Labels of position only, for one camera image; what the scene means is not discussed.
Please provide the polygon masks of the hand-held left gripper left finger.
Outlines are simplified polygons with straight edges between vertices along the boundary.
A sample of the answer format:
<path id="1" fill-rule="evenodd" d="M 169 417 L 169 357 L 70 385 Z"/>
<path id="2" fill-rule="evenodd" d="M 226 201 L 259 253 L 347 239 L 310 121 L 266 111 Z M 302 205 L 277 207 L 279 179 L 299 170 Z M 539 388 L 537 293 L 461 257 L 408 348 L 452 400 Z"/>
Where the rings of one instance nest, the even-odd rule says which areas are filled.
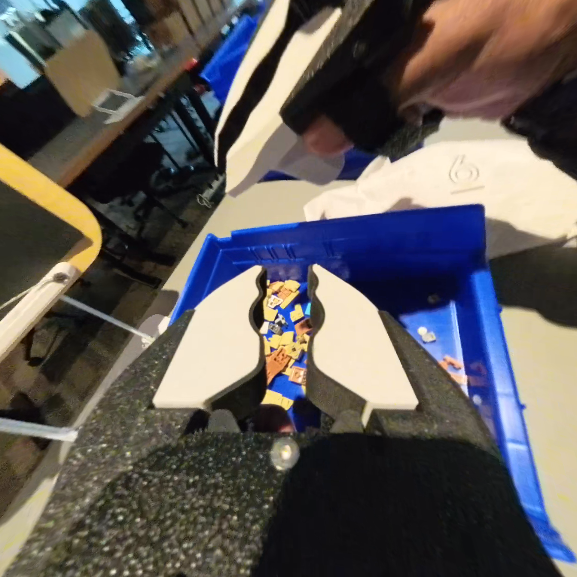
<path id="1" fill-rule="evenodd" d="M 255 265 L 210 293 L 191 320 L 152 403 L 158 409 L 255 410 L 267 390 L 260 327 L 267 274 Z"/>

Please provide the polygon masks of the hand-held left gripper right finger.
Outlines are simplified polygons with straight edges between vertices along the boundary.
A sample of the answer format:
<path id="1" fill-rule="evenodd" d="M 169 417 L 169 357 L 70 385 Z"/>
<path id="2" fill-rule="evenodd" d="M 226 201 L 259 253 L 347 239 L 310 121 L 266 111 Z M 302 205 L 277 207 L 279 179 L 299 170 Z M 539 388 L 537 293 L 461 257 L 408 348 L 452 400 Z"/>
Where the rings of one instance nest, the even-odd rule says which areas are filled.
<path id="1" fill-rule="evenodd" d="M 307 397 L 325 413 L 408 410 L 418 399 L 379 309 L 319 264 L 309 267 Z"/>

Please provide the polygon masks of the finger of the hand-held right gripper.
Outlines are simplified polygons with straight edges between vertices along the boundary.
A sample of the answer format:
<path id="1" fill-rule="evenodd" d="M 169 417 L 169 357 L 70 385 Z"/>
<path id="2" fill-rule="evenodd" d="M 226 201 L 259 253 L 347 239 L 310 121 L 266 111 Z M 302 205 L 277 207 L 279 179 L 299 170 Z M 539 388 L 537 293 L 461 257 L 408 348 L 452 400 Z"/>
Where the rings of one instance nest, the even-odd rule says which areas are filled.
<path id="1" fill-rule="evenodd" d="M 302 138 L 281 118 L 280 110 L 293 88 L 312 63 L 313 57 L 341 16 L 340 8 L 321 8 L 292 37 L 283 54 L 269 95 L 279 96 L 278 114 L 253 137 L 237 141 L 227 157 L 226 193 L 237 197 L 269 172 L 281 172 L 315 185 L 337 180 L 344 167 L 344 154 L 323 158 L 312 155 Z"/>
<path id="2" fill-rule="evenodd" d="M 316 13 L 315 1 L 271 1 L 234 77 L 215 132 L 215 162 L 227 171 L 227 157 L 278 114 L 279 96 L 269 95 L 292 37 Z"/>

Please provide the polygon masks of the blue plastic bin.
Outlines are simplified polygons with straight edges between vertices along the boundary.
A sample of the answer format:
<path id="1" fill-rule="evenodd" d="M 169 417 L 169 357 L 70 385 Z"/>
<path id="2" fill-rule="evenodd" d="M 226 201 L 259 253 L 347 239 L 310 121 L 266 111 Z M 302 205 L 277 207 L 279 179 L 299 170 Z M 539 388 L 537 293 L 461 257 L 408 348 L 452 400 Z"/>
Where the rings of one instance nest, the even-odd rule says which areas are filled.
<path id="1" fill-rule="evenodd" d="M 395 316 L 425 351 L 464 365 L 459 384 L 494 435 L 521 504 L 549 555 L 575 563 L 546 513 L 485 257 L 480 205 L 417 209 L 208 234 L 170 324 L 254 265 L 307 287 L 320 264 Z"/>

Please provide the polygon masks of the grey desk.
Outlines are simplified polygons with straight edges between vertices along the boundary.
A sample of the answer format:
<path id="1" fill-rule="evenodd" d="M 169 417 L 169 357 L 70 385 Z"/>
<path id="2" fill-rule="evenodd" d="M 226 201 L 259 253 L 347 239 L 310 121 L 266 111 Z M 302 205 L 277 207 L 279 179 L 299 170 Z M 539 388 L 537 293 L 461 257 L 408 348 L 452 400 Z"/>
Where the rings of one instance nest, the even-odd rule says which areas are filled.
<path id="1" fill-rule="evenodd" d="M 302 207 L 323 191 L 293 185 L 294 198 L 280 214 L 267 215 L 260 203 L 280 185 L 262 184 L 216 208 L 203 208 L 183 193 L 191 225 L 167 230 L 161 251 L 181 257 L 172 269 L 146 265 L 164 285 L 152 290 L 129 283 L 102 261 L 88 271 L 90 286 L 78 300 L 140 326 L 168 316 L 208 233 L 228 235 L 242 228 L 284 224 L 303 217 Z M 502 322 L 538 476 L 553 525 L 576 545 L 576 241 L 510 255 L 492 264 Z M 48 358 L 38 368 L 24 362 L 18 345 L 1 364 L 1 406 L 9 400 L 56 425 L 80 426 L 114 380 L 139 355 L 135 336 L 97 319 L 42 321 L 33 354 Z M 17 557 L 43 512 L 71 444 L 1 434 L 1 576 Z"/>

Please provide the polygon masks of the person's right hand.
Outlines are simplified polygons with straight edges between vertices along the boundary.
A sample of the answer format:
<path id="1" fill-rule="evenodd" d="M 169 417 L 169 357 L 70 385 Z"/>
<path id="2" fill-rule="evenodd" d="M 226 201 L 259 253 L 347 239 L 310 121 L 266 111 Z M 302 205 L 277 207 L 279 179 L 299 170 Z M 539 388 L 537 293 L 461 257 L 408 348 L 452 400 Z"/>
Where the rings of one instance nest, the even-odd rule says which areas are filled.
<path id="1" fill-rule="evenodd" d="M 398 112 L 502 121 L 576 76 L 576 1 L 435 1 L 381 75 Z"/>

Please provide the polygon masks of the small scatter of toy bricks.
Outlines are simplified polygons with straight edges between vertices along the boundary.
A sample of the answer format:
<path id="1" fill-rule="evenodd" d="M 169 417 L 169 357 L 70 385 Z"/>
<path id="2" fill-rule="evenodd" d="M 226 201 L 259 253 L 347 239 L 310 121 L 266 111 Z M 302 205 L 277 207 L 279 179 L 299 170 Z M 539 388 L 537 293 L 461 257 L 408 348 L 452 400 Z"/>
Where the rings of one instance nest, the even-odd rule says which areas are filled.
<path id="1" fill-rule="evenodd" d="M 456 382 L 462 391 L 470 398 L 476 408 L 483 406 L 483 400 L 479 394 L 470 394 L 469 377 L 466 374 L 463 356 L 463 347 L 460 339 L 460 329 L 457 319 L 456 307 L 451 300 L 443 299 L 438 293 L 432 293 L 427 297 L 427 304 L 433 313 L 447 312 L 450 317 L 451 335 L 453 347 L 451 352 L 442 351 L 437 359 L 437 364 Z"/>

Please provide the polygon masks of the large white paper bag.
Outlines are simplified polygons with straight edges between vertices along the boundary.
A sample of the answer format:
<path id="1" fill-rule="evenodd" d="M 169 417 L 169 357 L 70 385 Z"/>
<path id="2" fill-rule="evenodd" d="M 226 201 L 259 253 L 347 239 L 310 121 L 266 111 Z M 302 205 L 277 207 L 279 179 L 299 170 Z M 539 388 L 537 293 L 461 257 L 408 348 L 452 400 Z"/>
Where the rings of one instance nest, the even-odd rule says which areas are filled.
<path id="1" fill-rule="evenodd" d="M 576 246 L 576 181 L 521 140 L 447 141 L 396 162 L 376 159 L 352 184 L 304 206 L 306 221 L 480 204 L 487 256 Z"/>

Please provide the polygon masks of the long wooden table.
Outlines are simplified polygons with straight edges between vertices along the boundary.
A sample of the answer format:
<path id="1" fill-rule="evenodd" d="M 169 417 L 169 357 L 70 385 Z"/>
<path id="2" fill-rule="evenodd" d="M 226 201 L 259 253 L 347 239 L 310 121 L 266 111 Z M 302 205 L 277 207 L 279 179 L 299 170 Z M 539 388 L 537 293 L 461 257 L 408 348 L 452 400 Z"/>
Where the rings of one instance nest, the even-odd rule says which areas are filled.
<path id="1" fill-rule="evenodd" d="M 126 117 L 106 125 L 103 115 L 94 112 L 86 119 L 77 119 L 26 162 L 62 188 L 74 183 L 107 149 L 113 147 L 123 154 L 154 131 L 165 117 L 176 115 L 184 135 L 191 136 L 201 155 L 211 162 L 211 145 L 188 112 L 183 99 L 192 101 L 196 115 L 208 124 L 208 112 L 194 89 L 189 76 L 198 74 L 201 64 L 209 60 L 209 49 L 216 47 L 217 38 L 225 25 L 231 23 L 241 11 L 256 6 L 256 1 L 230 1 L 212 20 L 201 27 L 199 33 L 183 40 L 163 59 L 154 82 L 147 87 Z"/>

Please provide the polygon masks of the beige divider panel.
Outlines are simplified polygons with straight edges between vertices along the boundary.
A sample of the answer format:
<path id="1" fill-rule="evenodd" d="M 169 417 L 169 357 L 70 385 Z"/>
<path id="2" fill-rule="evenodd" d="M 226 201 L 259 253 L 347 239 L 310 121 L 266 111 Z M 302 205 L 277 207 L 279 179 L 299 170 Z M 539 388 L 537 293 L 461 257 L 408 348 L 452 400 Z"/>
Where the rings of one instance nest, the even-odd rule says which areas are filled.
<path id="1" fill-rule="evenodd" d="M 68 47 L 46 60 L 44 75 L 78 117 L 92 113 L 108 90 L 117 90 L 121 76 L 100 35 L 87 30 Z"/>

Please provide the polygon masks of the wooden-edged black chair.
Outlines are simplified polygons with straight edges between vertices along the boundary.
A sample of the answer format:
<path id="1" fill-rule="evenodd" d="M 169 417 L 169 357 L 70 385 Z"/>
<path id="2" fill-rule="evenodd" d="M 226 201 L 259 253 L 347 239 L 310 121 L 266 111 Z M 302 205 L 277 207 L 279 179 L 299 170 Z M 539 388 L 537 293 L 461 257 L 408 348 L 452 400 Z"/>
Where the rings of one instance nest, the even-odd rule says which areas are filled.
<path id="1" fill-rule="evenodd" d="M 102 230 L 82 201 L 1 146 L 1 304 L 56 264 L 87 271 Z"/>

